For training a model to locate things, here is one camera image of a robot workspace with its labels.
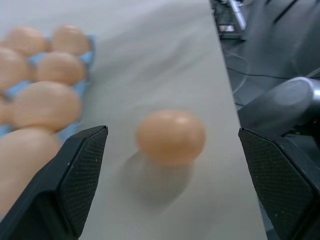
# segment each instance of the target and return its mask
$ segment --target black machine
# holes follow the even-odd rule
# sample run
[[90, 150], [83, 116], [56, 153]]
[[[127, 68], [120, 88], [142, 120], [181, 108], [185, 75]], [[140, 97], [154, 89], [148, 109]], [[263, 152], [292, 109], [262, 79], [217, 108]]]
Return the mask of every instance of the black machine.
[[214, 23], [220, 39], [247, 40], [254, 19], [259, 17], [261, 1], [253, 1], [252, 9], [245, 19], [241, 5], [244, 0], [209, 0]]
[[319, 81], [288, 80], [240, 109], [238, 116], [252, 182], [277, 235], [319, 240]]
[[77, 240], [94, 198], [108, 128], [68, 138], [0, 222], [0, 240]]

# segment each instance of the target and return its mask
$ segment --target brown egg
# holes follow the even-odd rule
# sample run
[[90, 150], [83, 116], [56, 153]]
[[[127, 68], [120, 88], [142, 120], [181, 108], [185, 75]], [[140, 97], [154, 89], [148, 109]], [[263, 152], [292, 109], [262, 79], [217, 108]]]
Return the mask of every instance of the brown egg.
[[63, 83], [39, 81], [24, 88], [14, 99], [15, 126], [43, 127], [58, 132], [76, 121], [82, 112], [77, 93]]
[[48, 48], [47, 40], [42, 33], [28, 26], [12, 29], [5, 40], [10, 48], [15, 49], [28, 57], [41, 52], [46, 52]]
[[29, 71], [29, 80], [32, 82], [36, 82], [37, 81], [37, 66], [30, 64], [29, 65], [30, 71]]
[[5, 48], [7, 48], [8, 47], [8, 44], [6, 43], [6, 42], [4, 42], [4, 41], [0, 41], [0, 47], [5, 47]]
[[19, 129], [0, 138], [0, 215], [10, 210], [60, 147], [57, 137], [43, 128]]
[[37, 80], [74, 85], [86, 77], [85, 65], [67, 52], [50, 52], [37, 67]]
[[67, 24], [58, 27], [52, 35], [52, 50], [82, 55], [91, 51], [85, 33], [77, 26]]
[[29, 76], [27, 59], [13, 49], [0, 47], [0, 91], [27, 80]]
[[147, 117], [136, 132], [140, 150], [163, 165], [191, 163], [206, 142], [204, 125], [194, 115], [178, 110], [163, 110]]
[[51, 41], [46, 42], [46, 52], [52, 52]]
[[0, 97], [0, 125], [12, 123], [11, 105]]

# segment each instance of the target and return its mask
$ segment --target cable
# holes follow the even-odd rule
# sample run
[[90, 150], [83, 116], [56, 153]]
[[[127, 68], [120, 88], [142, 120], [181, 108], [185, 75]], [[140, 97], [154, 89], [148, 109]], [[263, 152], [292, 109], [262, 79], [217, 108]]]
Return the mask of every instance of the cable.
[[238, 105], [240, 107], [244, 107], [245, 105], [244, 104], [241, 104], [241, 103], [238, 103], [238, 102], [234, 102], [235, 105]]
[[248, 78], [248, 74], [250, 73], [250, 69], [251, 69], [251, 66], [250, 66], [250, 63], [247, 62], [247, 60], [239, 55], [236, 55], [234, 53], [231, 53], [231, 52], [228, 52], [228, 51], [225, 51], [225, 54], [226, 54], [226, 57], [227, 56], [231, 56], [231, 57], [234, 57], [234, 58], [237, 58], [237, 59], [240, 59], [241, 61], [244, 62], [244, 64], [246, 65], [246, 73], [244, 74], [244, 77], [243, 79], [241, 80], [240, 84], [238, 87], [236, 87], [233, 91], [232, 91], [232, 94], [236, 94], [236, 92], [238, 92], [240, 90], [240, 88], [242, 88], [242, 86], [246, 83], [247, 81], [247, 78]]
[[316, 70], [313, 70], [312, 72], [310, 72], [309, 74], [307, 74], [305, 77], [306, 78], [311, 78], [313, 77], [314, 75], [320, 73], [320, 67], [318, 67]]
[[268, 77], [268, 78], [273, 78], [273, 79], [285, 79], [285, 80], [292, 79], [292, 77], [271, 76], [271, 75], [266, 75], [266, 74], [247, 74], [245, 72], [235, 70], [231, 67], [227, 67], [226, 69], [233, 71], [235, 73], [238, 73], [238, 74], [248, 75], [248, 76], [253, 76], [253, 77]]

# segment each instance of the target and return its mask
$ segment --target egg carton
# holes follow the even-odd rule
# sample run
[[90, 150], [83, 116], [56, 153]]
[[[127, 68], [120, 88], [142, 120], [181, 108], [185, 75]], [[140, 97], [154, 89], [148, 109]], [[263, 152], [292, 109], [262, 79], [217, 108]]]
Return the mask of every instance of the egg carton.
[[[85, 68], [86, 68], [86, 78], [79, 81], [78, 83], [76, 83], [75, 85], [71, 86], [73, 88], [73, 90], [78, 94], [78, 96], [83, 99], [85, 92], [86, 92], [86, 88], [89, 86], [89, 84], [91, 84], [90, 82], [90, 76], [89, 76], [89, 69], [90, 67], [93, 65], [94, 63], [94, 57], [95, 57], [95, 52], [96, 52], [96, 48], [95, 48], [95, 42], [96, 42], [96, 38], [94, 35], [87, 35], [88, 39], [91, 42], [91, 47], [92, 47], [92, 51], [89, 51], [87, 53], [84, 53], [80, 56], [78, 56], [78, 58], [84, 63]], [[40, 62], [40, 60], [46, 56], [48, 54], [48, 52], [40, 52], [36, 55], [33, 55], [31, 57], [28, 58], [28, 61], [34, 65], [37, 66]], [[9, 99], [14, 99], [16, 95], [19, 94], [19, 92], [21, 90], [23, 90], [24, 88], [26, 88], [27, 86], [29, 86], [30, 84], [33, 84], [34, 82], [30, 81], [30, 80], [24, 80], [21, 81], [20, 83], [8, 88], [5, 91], [5, 95], [9, 98]], [[61, 130], [60, 132], [57, 133], [57, 136], [62, 140], [62, 142], [64, 143], [67, 138], [69, 138], [70, 136], [72, 136], [73, 134], [75, 134], [77, 132], [77, 128], [79, 127], [81, 123], [81, 119], [79, 119], [76, 122], [71, 123], [69, 126], [67, 126], [65, 129]], [[9, 124], [0, 124], [0, 138], [3, 137], [4, 135], [14, 131], [15, 128], [12, 125]]]

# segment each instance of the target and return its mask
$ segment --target dark floor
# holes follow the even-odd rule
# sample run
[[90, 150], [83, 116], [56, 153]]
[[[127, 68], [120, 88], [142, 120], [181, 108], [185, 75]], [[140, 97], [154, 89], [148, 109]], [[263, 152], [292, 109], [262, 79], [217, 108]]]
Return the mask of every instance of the dark floor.
[[[308, 26], [320, 13], [320, 4], [316, 0], [300, 0], [277, 24], [273, 24], [273, 20], [292, 0], [272, 0], [268, 5], [265, 5], [267, 0], [255, 1], [259, 1], [257, 3], [259, 6], [254, 19], [251, 19], [247, 40], [241, 42], [223, 39], [222, 47], [245, 58], [250, 64], [251, 74], [287, 78], [299, 76], [300, 71], [294, 67], [292, 61], [297, 47], [309, 30]], [[252, 7], [253, 4], [242, 8], [246, 17], [252, 11]], [[311, 51], [313, 46], [310, 45], [309, 48], [306, 51]], [[242, 72], [246, 71], [244, 63], [234, 57], [228, 57], [226, 65]], [[232, 89], [235, 89], [243, 76], [232, 71], [228, 72]], [[234, 95], [234, 100], [246, 105], [284, 81], [271, 77], [249, 76], [243, 87]]]
[[[320, 1], [298, 1], [276, 24], [273, 23], [274, 19], [292, 0], [272, 0], [268, 5], [265, 5], [267, 0], [254, 1], [258, 1], [258, 7], [254, 12], [254, 18], [251, 19], [247, 40], [221, 40], [226, 66], [246, 72], [246, 65], [242, 60], [226, 54], [232, 53], [244, 58], [250, 64], [250, 74], [255, 75], [290, 79], [304, 76], [320, 67]], [[241, 11], [246, 18], [252, 13], [253, 6], [251, 4], [242, 7]], [[234, 90], [242, 81], [243, 75], [231, 70], [228, 70], [228, 73]], [[237, 109], [284, 81], [286, 80], [267, 76], [249, 76], [245, 84], [234, 94], [234, 101], [239, 104]], [[310, 158], [320, 160], [320, 151], [311, 137], [292, 140], [301, 142], [300, 148]], [[271, 223], [267, 215], [262, 215], [268, 239], [278, 240], [275, 231], [270, 230]]]

